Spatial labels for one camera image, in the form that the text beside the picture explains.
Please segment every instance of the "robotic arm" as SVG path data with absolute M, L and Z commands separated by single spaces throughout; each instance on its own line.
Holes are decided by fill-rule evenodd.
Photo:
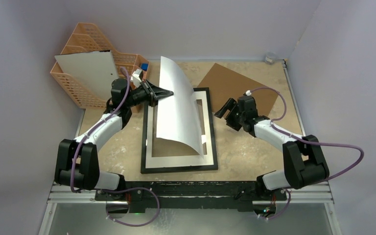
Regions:
M 267 141 L 272 146 L 283 152 L 284 170 L 276 170 L 257 177 L 257 190 L 262 194 L 269 194 L 278 188 L 299 189 L 329 176 L 329 169 L 320 146 L 304 144 L 291 136 L 302 138 L 306 141 L 318 142 L 313 136 L 302 136 L 291 133 L 271 122 L 266 116 L 259 116 L 256 101 L 252 96 L 244 95 L 235 101 L 233 98 L 215 113 L 217 118 L 222 118 L 229 111 L 225 120 L 227 125 L 236 131 L 244 131 L 256 138 Z M 280 129 L 289 135 L 274 129 Z M 308 156 L 303 161 L 302 155 Z
M 113 111 L 122 102 L 127 81 L 118 78 L 112 83 L 112 98 L 107 101 L 106 110 L 100 120 L 91 127 L 90 131 L 73 140 L 64 139 L 58 147 L 57 164 L 55 170 L 55 182 L 61 185 L 70 185 L 72 160 L 80 143 L 85 137 L 79 151 L 80 163 L 76 164 L 74 170 L 74 187 L 93 190 L 95 188 L 121 190 L 125 189 L 124 176 L 110 172 L 100 171 L 98 166 L 98 151 L 117 132 L 123 129 L 132 116 L 131 107 L 148 102 L 149 106 L 156 106 L 158 100 L 173 95 L 173 92 L 154 86 L 147 80 L 142 80 L 142 70 L 136 70 L 132 74 L 132 82 L 137 87 L 129 88 L 128 96 L 116 114 Z

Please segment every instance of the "beige table surface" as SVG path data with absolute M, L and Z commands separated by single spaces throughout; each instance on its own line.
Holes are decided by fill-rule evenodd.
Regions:
M 297 134 L 302 133 L 281 63 L 274 65 L 263 62 L 216 63 L 281 92 L 287 103 L 287 113 L 284 119 L 276 124 Z M 151 62 L 151 64 L 149 80 L 158 85 L 160 63 Z M 197 87 L 214 62 L 178 62 L 177 64 L 193 87 Z M 86 109 L 80 134 L 94 125 L 102 113 L 103 110 L 100 109 Z M 269 118 L 279 117 L 282 113 L 283 103 L 278 97 Z M 213 121 L 218 170 L 141 174 L 143 111 L 132 114 L 126 127 L 116 133 L 99 151 L 100 170 L 122 174 L 127 181 L 246 181 L 255 180 L 259 175 L 283 168 L 282 153 L 279 150 L 263 140 L 253 138 L 243 130 L 237 132 L 231 129 L 225 125 L 224 119 L 214 117 Z

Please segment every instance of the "blue block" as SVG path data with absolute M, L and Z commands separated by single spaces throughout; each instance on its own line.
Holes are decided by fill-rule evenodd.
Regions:
M 147 71 L 148 70 L 148 64 L 141 64 L 141 69 L 143 71 Z

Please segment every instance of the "white panel in basket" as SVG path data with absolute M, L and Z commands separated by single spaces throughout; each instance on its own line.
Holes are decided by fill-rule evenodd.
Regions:
M 98 98 L 111 97 L 110 89 L 118 72 L 110 51 L 56 55 L 55 59 L 64 73 L 73 76 Z

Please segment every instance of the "wall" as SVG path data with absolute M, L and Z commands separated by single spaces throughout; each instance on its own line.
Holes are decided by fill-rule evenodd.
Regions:
M 320 0 L 67 0 L 121 51 L 148 59 L 287 58 Z
M 376 234 L 376 1 L 323 0 L 288 70 L 307 132 L 364 148 L 330 185 L 343 234 Z M 333 172 L 358 155 L 324 151 Z
M 37 234 L 58 143 L 81 111 L 49 75 L 75 22 L 60 0 L 0 0 L 0 234 Z

